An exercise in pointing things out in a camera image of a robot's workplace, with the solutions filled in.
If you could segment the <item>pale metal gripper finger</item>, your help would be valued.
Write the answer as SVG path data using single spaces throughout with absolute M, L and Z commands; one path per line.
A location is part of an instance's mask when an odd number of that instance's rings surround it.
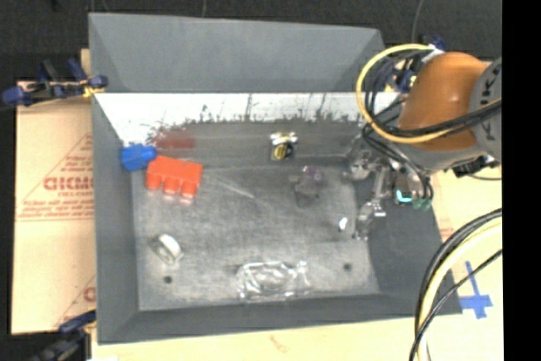
M 371 173 L 376 172 L 378 168 L 379 163 L 377 161 L 357 159 L 349 163 L 347 169 L 343 172 L 342 177 L 352 182 L 363 181 L 367 179 Z
M 380 202 L 367 201 L 364 203 L 356 217 L 353 238 L 357 240 L 367 240 L 376 219 L 386 217 L 386 212 Z

